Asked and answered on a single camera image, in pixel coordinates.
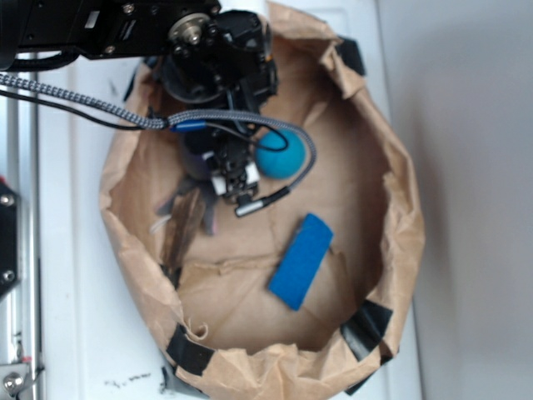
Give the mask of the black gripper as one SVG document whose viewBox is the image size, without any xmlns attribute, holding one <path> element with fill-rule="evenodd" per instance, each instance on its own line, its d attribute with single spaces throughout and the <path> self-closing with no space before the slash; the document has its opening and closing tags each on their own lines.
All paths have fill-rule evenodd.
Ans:
<svg viewBox="0 0 533 400">
<path fill-rule="evenodd" d="M 278 80 L 271 54 L 271 30 L 254 12 L 233 10 L 210 17 L 194 12 L 181 17 L 168 33 L 171 54 L 163 58 L 160 82 L 189 109 L 258 113 L 276 94 Z M 248 204 L 257 195 L 259 172 L 250 147 L 226 141 L 198 150 L 180 139 L 188 176 L 211 181 L 227 203 Z"/>
</svg>

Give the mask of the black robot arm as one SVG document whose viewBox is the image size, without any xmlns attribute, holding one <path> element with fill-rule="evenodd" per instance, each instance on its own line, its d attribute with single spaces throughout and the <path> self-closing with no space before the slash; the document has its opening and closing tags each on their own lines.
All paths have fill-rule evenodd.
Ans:
<svg viewBox="0 0 533 400">
<path fill-rule="evenodd" d="M 258 191 L 252 158 L 257 113 L 277 88 L 267 22 L 217 1 L 4 1 L 1 93 L 76 113 L 80 105 L 115 115 L 126 130 L 169 128 L 199 163 L 194 177 L 244 206 Z M 195 117 L 137 116 L 93 97 L 29 81 L 25 73 L 66 67 L 78 58 L 142 57 Z"/>
</svg>

